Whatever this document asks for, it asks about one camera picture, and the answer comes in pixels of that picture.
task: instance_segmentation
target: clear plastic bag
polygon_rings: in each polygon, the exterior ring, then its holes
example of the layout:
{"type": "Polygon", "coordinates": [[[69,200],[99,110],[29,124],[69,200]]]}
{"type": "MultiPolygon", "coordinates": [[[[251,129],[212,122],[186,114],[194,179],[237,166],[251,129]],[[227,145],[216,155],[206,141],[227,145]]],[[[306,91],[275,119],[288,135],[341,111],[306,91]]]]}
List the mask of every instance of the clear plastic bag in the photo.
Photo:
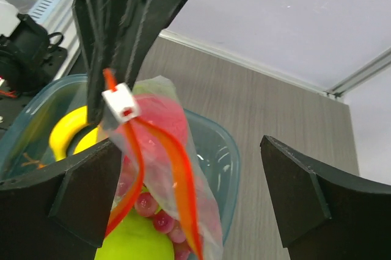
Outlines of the clear plastic bag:
{"type": "MultiPolygon", "coordinates": [[[[139,81],[133,88],[133,94],[141,108],[140,117],[148,123],[171,133],[186,147],[194,178],[197,226],[202,238],[203,258],[205,260],[222,259],[222,229],[219,209],[206,177],[199,166],[192,135],[173,83],[161,76],[139,81]]],[[[124,138],[122,125],[107,108],[105,109],[101,129],[104,131],[104,135],[108,136],[126,155],[114,200],[115,206],[122,200],[124,194],[129,192],[130,185],[136,180],[139,164],[135,158],[134,148],[124,138]]],[[[173,166],[167,151],[159,139],[141,125],[133,123],[133,129],[144,160],[144,185],[167,214],[180,220],[178,202],[175,197],[176,182],[172,172],[173,166]]]]}

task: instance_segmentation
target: blue storage container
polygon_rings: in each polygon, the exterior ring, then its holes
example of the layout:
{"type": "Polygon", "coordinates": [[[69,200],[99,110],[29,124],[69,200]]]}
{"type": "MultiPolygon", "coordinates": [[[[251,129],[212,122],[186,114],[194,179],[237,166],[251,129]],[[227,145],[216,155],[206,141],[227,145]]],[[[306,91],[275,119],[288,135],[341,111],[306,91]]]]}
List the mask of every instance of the blue storage container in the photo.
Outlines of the blue storage container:
{"type": "MultiPolygon", "coordinates": [[[[27,157],[44,164],[54,162],[48,146],[57,122],[86,103],[85,75],[62,78],[45,87],[20,113],[0,141],[0,179],[36,169],[25,166],[27,157]]],[[[230,134],[215,122],[185,110],[199,163],[217,200],[224,242],[227,239],[239,187],[239,152],[230,134]]]]}

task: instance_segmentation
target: white plastic clip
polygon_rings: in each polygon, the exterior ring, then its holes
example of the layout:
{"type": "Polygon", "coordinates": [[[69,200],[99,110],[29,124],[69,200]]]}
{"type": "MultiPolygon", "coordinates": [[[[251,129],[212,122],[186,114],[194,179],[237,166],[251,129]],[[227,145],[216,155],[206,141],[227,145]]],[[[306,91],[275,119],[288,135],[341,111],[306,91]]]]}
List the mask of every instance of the white plastic clip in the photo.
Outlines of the white plastic clip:
{"type": "Polygon", "coordinates": [[[103,99],[115,119],[123,124],[141,114],[140,107],[125,83],[115,86],[116,91],[106,90],[102,92],[103,99]]]}

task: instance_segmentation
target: pink fruit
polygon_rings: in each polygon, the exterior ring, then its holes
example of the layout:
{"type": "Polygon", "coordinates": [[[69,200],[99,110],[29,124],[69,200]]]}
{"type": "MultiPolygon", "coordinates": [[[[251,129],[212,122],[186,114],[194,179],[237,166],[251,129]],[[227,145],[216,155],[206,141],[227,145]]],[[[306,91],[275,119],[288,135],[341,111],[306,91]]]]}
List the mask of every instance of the pink fruit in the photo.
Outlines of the pink fruit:
{"type": "MultiPolygon", "coordinates": [[[[152,94],[140,94],[135,97],[141,108],[140,117],[143,120],[165,129],[182,145],[187,144],[188,122],[183,108],[176,101],[165,96],[152,94]]],[[[159,140],[142,125],[137,123],[133,123],[133,125],[143,152],[147,153],[154,161],[169,163],[166,151],[159,140]]]]}
{"type": "Polygon", "coordinates": [[[179,253],[179,252],[183,252],[183,251],[190,251],[190,252],[192,252],[192,250],[191,250],[191,248],[190,248],[190,246],[189,246],[187,241],[184,241],[184,242],[182,242],[180,244],[174,243],[174,252],[175,253],[179,253]]]}
{"type": "Polygon", "coordinates": [[[129,159],[128,156],[126,156],[126,155],[122,156],[122,167],[123,168],[129,168],[129,167],[133,168],[131,163],[132,163],[132,161],[129,159]]]}
{"type": "Polygon", "coordinates": [[[189,256],[190,256],[190,251],[181,251],[175,253],[174,260],[188,260],[189,256]]]}
{"type": "Polygon", "coordinates": [[[178,221],[175,221],[174,228],[168,233],[168,237],[173,243],[177,244],[183,243],[186,240],[185,233],[178,221]]]}
{"type": "Polygon", "coordinates": [[[118,181],[117,191],[115,194],[120,197],[124,196],[132,186],[133,181],[134,178],[131,174],[127,172],[122,172],[118,181]]]}
{"type": "Polygon", "coordinates": [[[195,191],[198,193],[203,192],[205,190],[204,181],[202,180],[202,178],[196,175],[194,175],[194,186],[195,186],[195,191]]]}
{"type": "Polygon", "coordinates": [[[141,193],[134,205],[137,213],[143,217],[150,217],[158,210],[159,204],[149,192],[141,193]]]}
{"type": "Polygon", "coordinates": [[[153,226],[157,231],[163,234],[168,234],[174,228],[175,220],[160,210],[153,218],[153,226]]]}

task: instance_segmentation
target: white ceiling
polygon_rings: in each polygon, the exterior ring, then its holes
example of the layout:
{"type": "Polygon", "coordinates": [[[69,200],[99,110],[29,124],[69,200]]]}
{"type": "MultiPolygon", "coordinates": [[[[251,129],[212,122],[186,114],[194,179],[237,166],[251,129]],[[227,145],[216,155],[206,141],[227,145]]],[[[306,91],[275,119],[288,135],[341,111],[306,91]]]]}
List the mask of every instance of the white ceiling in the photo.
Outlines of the white ceiling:
{"type": "Polygon", "coordinates": [[[189,0],[169,30],[328,89],[391,46],[391,0],[189,0]]]}

